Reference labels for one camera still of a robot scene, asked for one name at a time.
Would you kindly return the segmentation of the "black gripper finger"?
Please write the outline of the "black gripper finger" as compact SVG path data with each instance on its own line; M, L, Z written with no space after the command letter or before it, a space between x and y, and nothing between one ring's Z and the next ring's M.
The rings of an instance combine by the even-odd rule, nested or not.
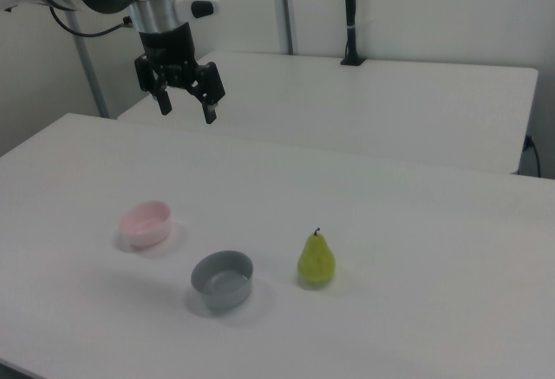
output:
M191 94L201 103L206 124L217 119L216 107L225 96L225 89L219 70L214 62L197 65L194 68Z
M168 115L173 107L167 93L167 78L163 70L147 59L145 54L134 60L140 89L151 94L158 102L162 115Z

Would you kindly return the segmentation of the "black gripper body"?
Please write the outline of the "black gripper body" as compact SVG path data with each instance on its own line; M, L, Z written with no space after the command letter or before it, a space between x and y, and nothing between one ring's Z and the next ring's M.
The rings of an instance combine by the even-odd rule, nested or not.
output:
M170 87L188 89L196 81L195 48L189 23L163 33L140 33L144 53L137 58L141 89L154 89L157 78Z

